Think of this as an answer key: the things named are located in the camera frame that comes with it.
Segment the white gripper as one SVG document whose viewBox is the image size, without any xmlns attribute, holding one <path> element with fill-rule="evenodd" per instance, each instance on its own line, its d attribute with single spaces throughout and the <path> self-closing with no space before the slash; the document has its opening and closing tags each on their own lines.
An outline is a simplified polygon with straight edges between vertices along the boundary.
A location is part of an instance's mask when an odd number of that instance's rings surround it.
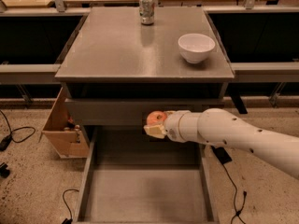
<svg viewBox="0 0 299 224">
<path fill-rule="evenodd" d="M 162 124 L 145 125 L 144 131 L 147 135 L 158 139 L 166 136 L 174 142 L 186 143 L 198 141 L 197 121 L 200 114 L 188 110 L 164 111 L 167 119 Z"/>
</svg>

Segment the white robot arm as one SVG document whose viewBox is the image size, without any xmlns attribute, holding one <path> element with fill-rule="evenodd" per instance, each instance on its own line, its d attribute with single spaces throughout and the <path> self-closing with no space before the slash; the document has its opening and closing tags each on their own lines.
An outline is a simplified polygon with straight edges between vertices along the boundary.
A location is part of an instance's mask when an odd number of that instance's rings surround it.
<svg viewBox="0 0 299 224">
<path fill-rule="evenodd" d="M 253 126 L 218 108 L 203 112 L 153 111 L 144 131 L 155 138 L 237 148 L 299 178 L 299 138 Z"/>
</svg>

